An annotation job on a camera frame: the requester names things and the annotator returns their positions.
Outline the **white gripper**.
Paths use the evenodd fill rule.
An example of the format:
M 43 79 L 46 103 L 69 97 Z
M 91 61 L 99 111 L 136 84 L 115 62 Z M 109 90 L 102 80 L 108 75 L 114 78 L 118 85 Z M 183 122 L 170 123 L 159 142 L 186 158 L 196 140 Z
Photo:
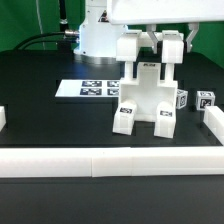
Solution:
M 112 24 L 148 24 L 154 53 L 158 44 L 155 24 L 189 23 L 185 41 L 190 52 L 198 22 L 224 21 L 224 0 L 107 0 L 107 17 Z

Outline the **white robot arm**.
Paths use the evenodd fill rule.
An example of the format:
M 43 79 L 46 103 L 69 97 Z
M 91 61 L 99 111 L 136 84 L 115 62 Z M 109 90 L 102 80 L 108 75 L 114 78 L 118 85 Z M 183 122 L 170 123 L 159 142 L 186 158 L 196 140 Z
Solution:
M 180 63 L 199 24 L 223 20 L 224 0 L 85 0 L 74 52 L 93 61 L 134 62 L 142 47 L 162 44 L 162 61 Z

